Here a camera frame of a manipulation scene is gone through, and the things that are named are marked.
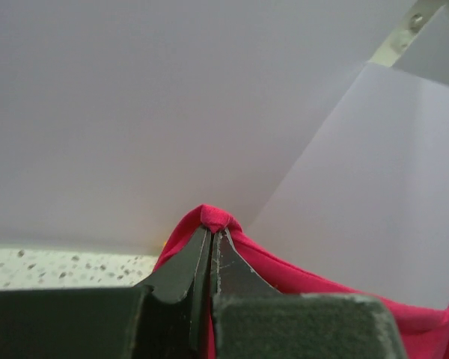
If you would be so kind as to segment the aluminium table frame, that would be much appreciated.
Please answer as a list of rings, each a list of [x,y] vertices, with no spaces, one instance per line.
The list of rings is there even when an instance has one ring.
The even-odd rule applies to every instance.
[[[369,62],[393,67],[423,28],[446,5],[443,0],[417,0],[373,53]]]

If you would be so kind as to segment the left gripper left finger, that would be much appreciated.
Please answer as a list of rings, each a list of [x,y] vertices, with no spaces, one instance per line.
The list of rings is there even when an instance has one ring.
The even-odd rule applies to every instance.
[[[205,358],[211,232],[131,287],[0,292],[0,358]]]

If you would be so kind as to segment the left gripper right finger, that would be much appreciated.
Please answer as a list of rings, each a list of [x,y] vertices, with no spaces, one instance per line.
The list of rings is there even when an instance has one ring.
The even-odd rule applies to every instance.
[[[284,294],[214,237],[212,316],[218,358],[406,358],[393,316],[376,298]]]

